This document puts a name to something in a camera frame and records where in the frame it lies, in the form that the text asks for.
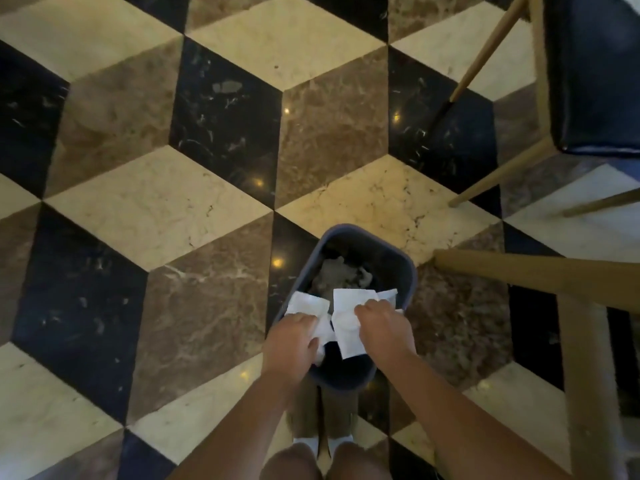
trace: geometric patterned floor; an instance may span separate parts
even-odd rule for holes
[[[558,155],[446,205],[539,138],[524,19],[425,132],[509,2],[0,0],[0,476],[165,478],[338,223],[411,256],[419,354],[569,469],[555,297],[430,261],[640,262],[640,204],[557,217],[638,186],[631,164]],[[630,318],[609,317],[633,413]],[[359,409],[395,478],[435,476],[382,373]],[[290,440],[281,422],[270,454]]]

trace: hand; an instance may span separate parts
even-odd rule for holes
[[[299,384],[316,359],[318,339],[311,340],[317,318],[296,313],[271,327],[262,346],[262,374],[284,374]]]
[[[367,354],[381,369],[402,353],[415,354],[411,323],[387,300],[368,300],[354,310],[360,321],[360,339]]]

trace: gray trash bin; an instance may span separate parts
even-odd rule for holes
[[[278,311],[274,323],[280,320],[295,291],[307,292],[322,262],[327,258],[343,256],[348,264],[363,266],[373,275],[370,289],[384,291],[396,288],[396,307],[403,310],[415,291],[418,275],[411,261],[401,250],[388,242],[351,224],[340,224],[324,233],[316,248],[302,268],[287,299]],[[320,385],[337,391],[363,387],[376,372],[376,366],[368,355],[342,360],[336,342],[326,345],[322,365],[311,366],[309,374]]]

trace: person's right arm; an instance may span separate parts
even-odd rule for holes
[[[367,353],[435,444],[451,480],[571,478],[423,361],[411,324],[387,301],[369,300],[355,312]]]

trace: seat cushion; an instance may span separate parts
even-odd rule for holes
[[[624,0],[545,0],[544,23],[558,149],[640,157],[640,15]]]

